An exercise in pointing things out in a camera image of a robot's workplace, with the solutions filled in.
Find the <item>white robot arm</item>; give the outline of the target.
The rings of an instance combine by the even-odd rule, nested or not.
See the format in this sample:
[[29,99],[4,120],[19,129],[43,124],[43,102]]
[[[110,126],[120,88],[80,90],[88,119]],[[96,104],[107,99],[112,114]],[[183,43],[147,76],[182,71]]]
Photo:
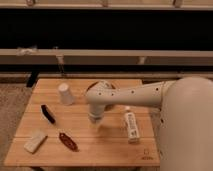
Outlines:
[[103,118],[108,105],[160,110],[160,171],[213,171],[213,81],[185,77],[114,89],[108,81],[85,93],[89,118]]

